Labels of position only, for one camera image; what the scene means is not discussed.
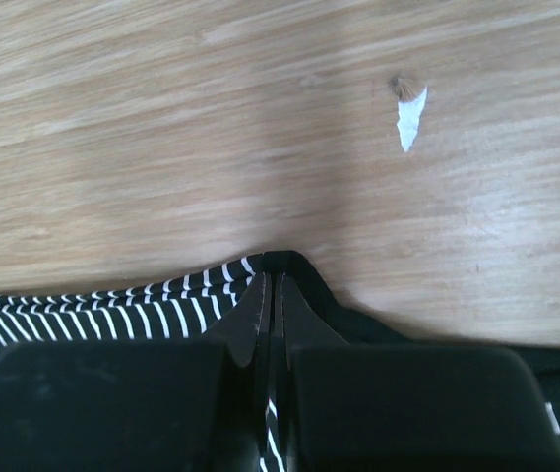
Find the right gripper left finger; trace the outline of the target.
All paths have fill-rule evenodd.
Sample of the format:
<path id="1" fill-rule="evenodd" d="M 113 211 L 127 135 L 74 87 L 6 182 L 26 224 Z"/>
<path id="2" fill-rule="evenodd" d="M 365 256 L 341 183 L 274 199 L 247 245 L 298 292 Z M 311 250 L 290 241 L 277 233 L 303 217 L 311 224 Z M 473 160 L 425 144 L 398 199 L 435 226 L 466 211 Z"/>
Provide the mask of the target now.
<path id="1" fill-rule="evenodd" d="M 269 471 L 271 281 L 194 338 L 0 354 L 0 471 Z"/>

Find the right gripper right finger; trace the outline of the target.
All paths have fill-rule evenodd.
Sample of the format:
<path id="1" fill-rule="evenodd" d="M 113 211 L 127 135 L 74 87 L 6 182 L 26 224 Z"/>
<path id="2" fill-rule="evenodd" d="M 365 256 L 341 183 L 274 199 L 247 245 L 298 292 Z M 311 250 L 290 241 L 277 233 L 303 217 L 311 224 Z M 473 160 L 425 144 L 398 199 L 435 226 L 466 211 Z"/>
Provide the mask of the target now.
<path id="1" fill-rule="evenodd" d="M 280 453 L 292 471 L 560 471 L 524 360 L 499 347 L 346 342 L 278 284 Z"/>

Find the black white striped tank top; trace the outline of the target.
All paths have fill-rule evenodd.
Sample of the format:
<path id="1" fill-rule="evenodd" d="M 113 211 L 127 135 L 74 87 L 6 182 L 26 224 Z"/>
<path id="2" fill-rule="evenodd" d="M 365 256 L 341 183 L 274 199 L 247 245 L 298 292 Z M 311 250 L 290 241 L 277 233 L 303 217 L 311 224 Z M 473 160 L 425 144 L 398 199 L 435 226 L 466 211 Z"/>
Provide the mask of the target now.
<path id="1" fill-rule="evenodd" d="M 408 337 L 342 306 L 315 267 L 294 251 L 272 251 L 122 290 L 87 294 L 0 294 L 0 354 L 23 342 L 127 341 L 194 338 L 217 325 L 263 272 L 295 277 L 314 312 L 356 344 L 402 345 Z M 521 348 L 537 376 L 560 438 L 560 349 Z"/>

